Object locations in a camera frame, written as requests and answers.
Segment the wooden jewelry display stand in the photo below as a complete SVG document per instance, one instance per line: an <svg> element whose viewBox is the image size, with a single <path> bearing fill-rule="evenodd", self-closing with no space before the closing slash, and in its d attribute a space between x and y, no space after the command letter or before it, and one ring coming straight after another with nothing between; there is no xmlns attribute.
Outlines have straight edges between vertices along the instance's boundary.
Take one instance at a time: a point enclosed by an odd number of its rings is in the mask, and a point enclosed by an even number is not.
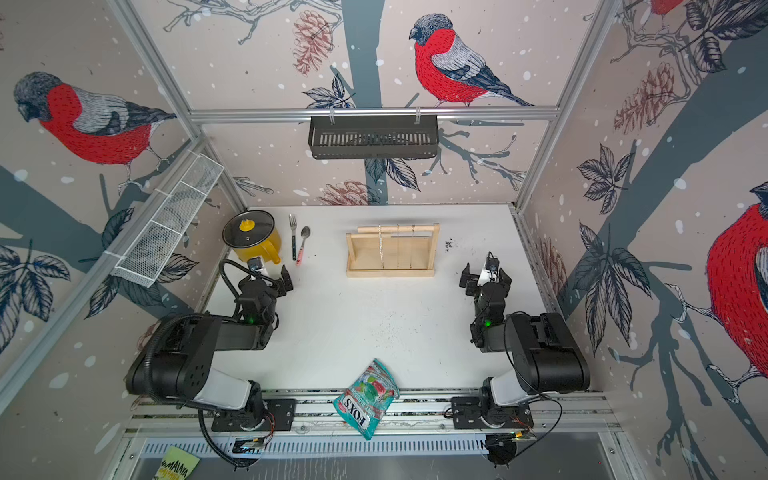
<svg viewBox="0 0 768 480"><path fill-rule="evenodd" d="M349 278L430 278L440 225L378 225L346 234Z"/></svg>

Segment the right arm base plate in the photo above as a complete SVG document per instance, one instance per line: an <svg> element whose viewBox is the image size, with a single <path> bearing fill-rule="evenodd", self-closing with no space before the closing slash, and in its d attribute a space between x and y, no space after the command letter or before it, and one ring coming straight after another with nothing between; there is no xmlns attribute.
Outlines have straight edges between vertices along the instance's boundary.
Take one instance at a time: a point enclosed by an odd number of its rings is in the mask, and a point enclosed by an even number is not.
<svg viewBox="0 0 768 480"><path fill-rule="evenodd" d="M527 404L498 406L478 396L459 396L450 400L443 412L457 430L522 429L531 430L534 422Z"/></svg>

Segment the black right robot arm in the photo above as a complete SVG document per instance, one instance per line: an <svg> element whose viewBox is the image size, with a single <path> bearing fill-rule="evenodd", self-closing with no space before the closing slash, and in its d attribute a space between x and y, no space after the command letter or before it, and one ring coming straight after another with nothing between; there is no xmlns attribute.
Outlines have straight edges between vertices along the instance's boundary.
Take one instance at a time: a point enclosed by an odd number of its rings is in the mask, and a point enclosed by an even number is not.
<svg viewBox="0 0 768 480"><path fill-rule="evenodd" d="M512 279L493 256L480 273L466 266L459 287L472 298L470 342L483 353L501 353L510 370L483 381L479 393L451 399L456 429L533 428L530 404L552 393L589 389L587 362L563 317L556 312L507 313Z"/></svg>

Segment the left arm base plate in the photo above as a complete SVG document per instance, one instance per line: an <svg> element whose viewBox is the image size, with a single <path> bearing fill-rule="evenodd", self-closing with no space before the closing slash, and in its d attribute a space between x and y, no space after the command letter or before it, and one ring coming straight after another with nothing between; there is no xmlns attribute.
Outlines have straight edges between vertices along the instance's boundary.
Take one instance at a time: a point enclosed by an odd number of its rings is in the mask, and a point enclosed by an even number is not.
<svg viewBox="0 0 768 480"><path fill-rule="evenodd" d="M287 432L292 428L297 401L266 399L243 410L221 410L214 414L213 432Z"/></svg>

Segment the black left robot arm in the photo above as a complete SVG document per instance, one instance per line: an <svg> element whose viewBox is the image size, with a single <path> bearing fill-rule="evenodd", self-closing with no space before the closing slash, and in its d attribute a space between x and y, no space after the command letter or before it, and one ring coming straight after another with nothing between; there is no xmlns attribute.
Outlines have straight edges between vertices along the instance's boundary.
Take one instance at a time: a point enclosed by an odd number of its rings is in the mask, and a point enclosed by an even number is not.
<svg viewBox="0 0 768 480"><path fill-rule="evenodd" d="M245 266L219 264L221 279L234 296L230 316L193 313L160 322L125 384L132 395L156 404L210 414L213 432L287 432L295 417L292 399L266 400L261 386L213 366L217 352L261 351L280 325L277 300L293 290L288 270L266 274L258 258Z"/></svg>

